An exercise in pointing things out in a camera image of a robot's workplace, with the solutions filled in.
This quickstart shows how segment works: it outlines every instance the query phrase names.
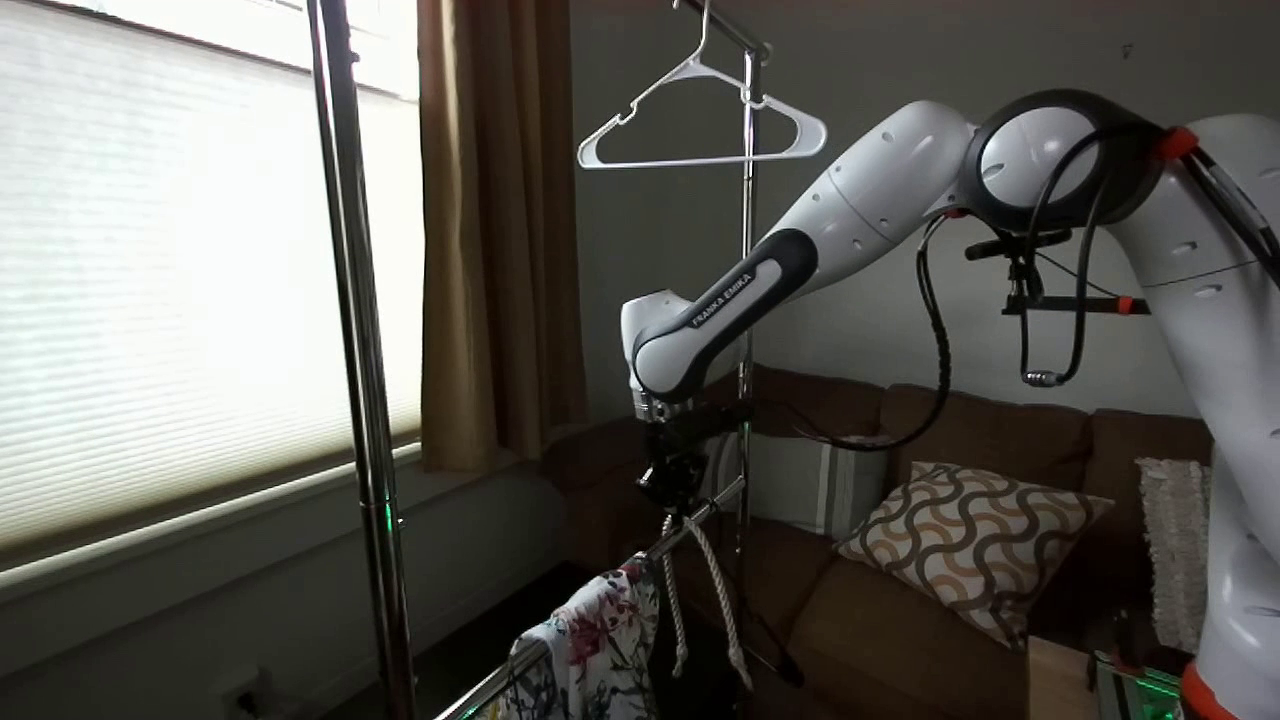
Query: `couch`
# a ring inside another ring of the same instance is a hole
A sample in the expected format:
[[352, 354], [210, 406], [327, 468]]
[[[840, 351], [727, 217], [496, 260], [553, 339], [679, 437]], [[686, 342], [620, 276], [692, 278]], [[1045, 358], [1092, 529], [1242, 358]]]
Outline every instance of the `couch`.
[[[900, 437], [929, 413], [929, 401], [929, 387], [760, 367], [756, 431]], [[1114, 500], [1037, 599], [1031, 634], [1094, 646], [1114, 640], [1125, 614], [1135, 643], [1152, 646], [1152, 562], [1135, 461], [1206, 461], [1206, 452], [1202, 425], [1185, 415], [1077, 413], [955, 393], [929, 437], [886, 456], [886, 470], [900, 485], [912, 461], [951, 461]], [[574, 562], [611, 566], [647, 548], [656, 509], [635, 490], [641, 468], [630, 418], [581, 431], [547, 452], [543, 470], [562, 487]], [[679, 577], [684, 604], [714, 614], [704, 570], [679, 562]], [[745, 599], [745, 640], [760, 661], [750, 716], [994, 720], [1026, 709], [1025, 651], [990, 643], [925, 591], [834, 555], [826, 536], [750, 518]]]

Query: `wire hanger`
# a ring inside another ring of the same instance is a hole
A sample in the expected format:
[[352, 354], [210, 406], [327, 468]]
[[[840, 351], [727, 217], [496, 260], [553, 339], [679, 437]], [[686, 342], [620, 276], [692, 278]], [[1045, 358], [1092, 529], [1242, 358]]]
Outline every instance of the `wire hanger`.
[[[765, 159], [805, 159], [805, 155], [815, 155], [825, 144], [826, 144], [826, 125], [775, 100], [775, 95], [765, 95], [760, 103], [750, 100], [750, 88], [713, 64], [704, 64], [704, 47], [707, 47], [707, 37], [713, 37], [713, 0], [704, 0], [704, 11], [700, 11], [700, 38], [692, 47], [686, 60], [679, 60], [676, 69], [667, 69], [656, 85], [647, 85], [623, 113], [617, 113], [608, 125], [601, 125], [591, 137], [581, 141], [574, 148], [574, 162], [581, 168], [704, 168], [704, 162], [765, 162]], [[641, 113], [641, 103], [658, 92], [665, 85], [686, 85], [686, 80], [719, 80], [719, 85], [733, 85], [738, 92], [738, 100], [746, 108], [766, 108], [775, 115], [788, 115], [797, 137], [788, 148], [778, 153], [756, 153], [756, 155], [658, 155], [658, 159], [601, 159], [601, 141], [617, 128], [626, 128]]]

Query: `window blind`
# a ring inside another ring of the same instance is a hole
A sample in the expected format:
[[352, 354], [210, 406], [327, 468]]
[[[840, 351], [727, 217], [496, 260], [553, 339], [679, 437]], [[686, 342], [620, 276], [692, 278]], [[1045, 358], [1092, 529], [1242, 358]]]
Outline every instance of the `window blind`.
[[[391, 426], [416, 103], [359, 92]], [[311, 75], [0, 5], [0, 548], [347, 446]]]

